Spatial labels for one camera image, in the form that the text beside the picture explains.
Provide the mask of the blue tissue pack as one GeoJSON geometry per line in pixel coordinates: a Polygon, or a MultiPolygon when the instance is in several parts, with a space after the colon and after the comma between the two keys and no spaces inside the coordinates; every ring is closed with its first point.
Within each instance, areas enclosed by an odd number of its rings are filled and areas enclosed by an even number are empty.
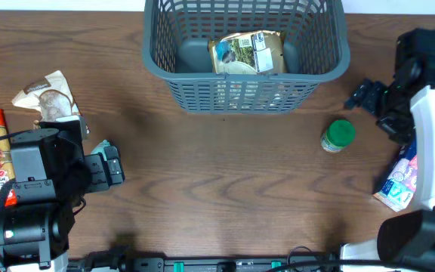
{"type": "Polygon", "coordinates": [[[417,141],[402,146],[384,174],[376,181],[373,197],[395,212],[406,209],[416,191],[417,141]]]}

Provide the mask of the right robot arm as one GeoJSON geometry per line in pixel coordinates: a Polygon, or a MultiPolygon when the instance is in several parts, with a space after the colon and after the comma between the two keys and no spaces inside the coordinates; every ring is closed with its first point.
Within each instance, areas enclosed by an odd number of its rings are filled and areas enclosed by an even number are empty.
{"type": "Polygon", "coordinates": [[[378,235],[341,247],[337,271],[435,271],[435,29],[417,28],[396,41],[393,82],[365,79],[346,101],[376,118],[389,138],[417,150],[411,211],[382,223],[378,235]]]}

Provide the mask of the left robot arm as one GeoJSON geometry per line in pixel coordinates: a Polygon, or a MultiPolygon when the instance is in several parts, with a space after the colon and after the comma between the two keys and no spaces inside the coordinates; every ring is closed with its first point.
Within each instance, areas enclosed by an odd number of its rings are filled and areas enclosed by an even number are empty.
{"type": "Polygon", "coordinates": [[[9,134],[14,178],[0,191],[0,271],[65,271],[85,195],[125,181],[119,150],[85,154],[85,121],[62,118],[9,134]]]}

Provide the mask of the green lid jar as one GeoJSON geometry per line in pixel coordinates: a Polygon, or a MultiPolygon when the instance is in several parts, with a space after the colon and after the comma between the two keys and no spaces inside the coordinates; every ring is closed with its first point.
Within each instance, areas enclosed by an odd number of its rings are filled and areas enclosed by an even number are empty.
{"type": "Polygon", "coordinates": [[[356,129],[346,119],[335,120],[322,134],[320,143],[329,153],[341,152],[351,145],[356,137],[356,129]]]}

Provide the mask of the gold foil food pouch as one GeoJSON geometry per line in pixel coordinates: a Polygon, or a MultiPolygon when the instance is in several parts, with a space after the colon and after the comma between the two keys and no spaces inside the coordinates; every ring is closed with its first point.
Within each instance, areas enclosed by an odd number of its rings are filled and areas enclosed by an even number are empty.
{"type": "Polygon", "coordinates": [[[208,43],[216,73],[266,75],[286,73],[283,34],[256,30],[236,32],[208,43]]]}

